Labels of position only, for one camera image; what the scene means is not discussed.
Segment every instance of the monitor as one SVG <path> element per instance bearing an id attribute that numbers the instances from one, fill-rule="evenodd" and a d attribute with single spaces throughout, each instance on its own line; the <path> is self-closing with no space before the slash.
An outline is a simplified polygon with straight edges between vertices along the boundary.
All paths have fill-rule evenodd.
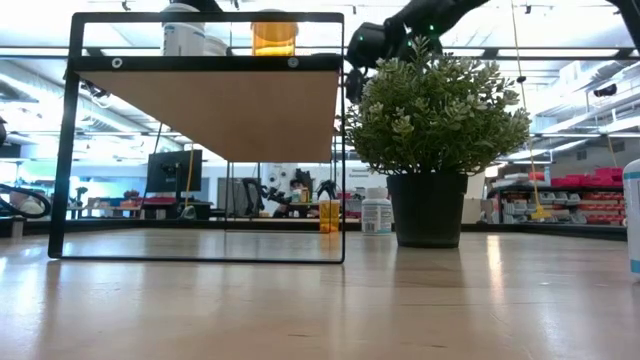
<path id="1" fill-rule="evenodd" d="M 147 166 L 148 192 L 187 191 L 191 151 L 176 151 L 149 155 Z M 202 186 L 202 150 L 193 152 L 193 169 L 189 191 L 200 191 Z"/>

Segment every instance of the shelf underside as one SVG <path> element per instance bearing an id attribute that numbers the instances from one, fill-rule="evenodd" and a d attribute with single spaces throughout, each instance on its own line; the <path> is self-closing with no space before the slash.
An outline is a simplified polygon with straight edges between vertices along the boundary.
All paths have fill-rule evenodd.
<path id="1" fill-rule="evenodd" d="M 79 71 L 233 162 L 328 162 L 336 71 Z"/>

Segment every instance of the leaves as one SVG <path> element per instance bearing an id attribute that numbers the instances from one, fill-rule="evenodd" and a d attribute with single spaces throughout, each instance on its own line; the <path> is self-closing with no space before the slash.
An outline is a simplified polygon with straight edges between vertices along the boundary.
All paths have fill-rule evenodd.
<path id="1" fill-rule="evenodd" d="M 386 173 L 477 173 L 524 143 L 529 114 L 495 62 L 433 55 L 413 42 L 411 62 L 380 60 L 362 102 L 345 116 L 346 141 Z"/>

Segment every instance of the floor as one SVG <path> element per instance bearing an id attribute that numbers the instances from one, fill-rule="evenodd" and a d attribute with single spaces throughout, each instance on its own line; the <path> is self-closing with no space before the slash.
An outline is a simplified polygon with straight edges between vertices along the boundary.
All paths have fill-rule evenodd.
<path id="1" fill-rule="evenodd" d="M 212 254 L 226 241 L 227 254 L 277 252 L 275 235 L 244 236 L 74 234 L 65 251 L 118 253 L 129 244 L 147 254 Z M 280 247 L 294 246 L 292 235 L 281 239 Z M 297 239 L 287 256 L 330 256 L 335 248 L 331 239 Z M 49 261 L 42 237 L 2 241 L 0 359 L 640 354 L 640 284 L 628 276 L 620 242 L 465 233 L 459 250 L 418 250 L 350 233 L 344 266 L 287 266 Z"/>

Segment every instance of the black plant pot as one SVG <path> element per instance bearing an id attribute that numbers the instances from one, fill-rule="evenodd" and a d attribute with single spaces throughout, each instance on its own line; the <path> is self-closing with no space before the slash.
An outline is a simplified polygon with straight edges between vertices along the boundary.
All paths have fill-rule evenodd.
<path id="1" fill-rule="evenodd" d="M 398 245 L 458 247 L 467 181 L 461 174 L 388 176 Z"/>

